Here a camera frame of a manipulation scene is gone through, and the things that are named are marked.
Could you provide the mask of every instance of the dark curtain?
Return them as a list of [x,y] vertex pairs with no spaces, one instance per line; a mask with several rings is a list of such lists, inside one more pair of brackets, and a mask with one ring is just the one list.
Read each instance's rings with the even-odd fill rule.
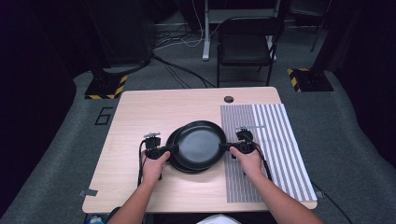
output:
[[336,74],[361,129],[396,167],[394,8],[394,1],[336,1],[328,36],[312,69]]
[[58,132],[76,85],[27,1],[0,7],[0,217]]
[[94,67],[99,70],[109,67],[96,27],[83,0],[31,0],[30,8],[61,56],[70,76],[76,77]]

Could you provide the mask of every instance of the person's left hand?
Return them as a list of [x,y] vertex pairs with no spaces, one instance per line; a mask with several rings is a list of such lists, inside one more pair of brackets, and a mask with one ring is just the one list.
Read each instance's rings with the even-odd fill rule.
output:
[[161,172],[163,171],[163,164],[171,156],[169,151],[163,153],[163,155],[157,160],[152,160],[146,157],[145,151],[142,152],[142,164],[143,165],[143,181],[142,183],[148,183],[155,185],[160,178]]

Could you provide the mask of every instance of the black device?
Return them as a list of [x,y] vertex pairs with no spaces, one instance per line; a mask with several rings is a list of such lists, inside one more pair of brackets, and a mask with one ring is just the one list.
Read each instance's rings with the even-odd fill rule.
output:
[[257,145],[257,143],[255,143],[255,142],[253,142],[253,133],[251,131],[249,131],[247,127],[241,127],[240,131],[236,133],[236,137],[238,138],[238,140],[240,142],[219,144],[220,150],[230,151],[230,147],[236,147],[236,149],[238,149],[243,154],[249,154],[249,153],[253,152],[254,150],[257,150],[260,153],[260,156],[262,158],[262,164],[264,165],[265,172],[267,173],[267,177],[269,180],[272,181],[272,176],[271,176],[271,172],[270,172],[268,163],[265,160],[264,155],[262,154],[262,151],[260,150],[259,145]]
[[166,151],[170,151],[171,153],[178,152],[178,145],[168,145],[165,147],[159,147],[159,145],[161,144],[161,138],[157,137],[157,135],[159,134],[160,133],[148,133],[143,136],[146,139],[142,141],[139,148],[139,177],[137,179],[137,186],[140,185],[143,176],[144,163],[142,163],[142,158],[141,158],[141,150],[143,143],[145,143],[146,145],[146,151],[145,151],[146,156],[152,160],[157,160]]
[[166,147],[148,148],[148,149],[146,149],[145,153],[149,159],[157,160],[166,151],[170,151],[171,153],[176,153],[176,152],[178,152],[178,146],[169,145]]
[[248,129],[241,128],[241,131],[236,133],[236,137],[241,142],[219,144],[220,150],[230,151],[230,147],[236,147],[236,149],[244,154],[249,154],[256,150],[256,144],[253,142],[253,133],[248,131]]
[[165,147],[159,147],[161,144],[161,138],[157,137],[160,133],[148,133],[144,135],[146,138],[146,151],[145,154],[149,159],[157,160],[163,153],[170,151],[171,153],[178,152],[178,145],[168,145]]

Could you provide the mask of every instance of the table leg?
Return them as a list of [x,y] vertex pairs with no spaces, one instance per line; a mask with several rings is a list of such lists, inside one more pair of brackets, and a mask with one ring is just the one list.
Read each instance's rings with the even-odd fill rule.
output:
[[202,60],[209,61],[210,52],[210,36],[209,36],[209,5],[208,0],[205,0],[205,44],[204,44],[204,54]]

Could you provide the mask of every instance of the wooden table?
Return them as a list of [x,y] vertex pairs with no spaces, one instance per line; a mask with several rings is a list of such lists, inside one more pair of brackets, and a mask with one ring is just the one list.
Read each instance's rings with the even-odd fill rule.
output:
[[[224,97],[231,105],[281,104],[272,87],[223,88],[169,91],[126,91],[108,132],[94,172],[83,211],[109,213],[123,205],[136,189],[138,149],[147,133],[161,133],[161,146],[177,128],[192,121],[209,120],[221,124],[220,105]],[[232,212],[268,210],[264,203],[227,203],[224,159],[198,175],[181,173],[165,164],[163,180],[157,184],[148,204],[148,213]],[[302,202],[315,208],[317,201]]]

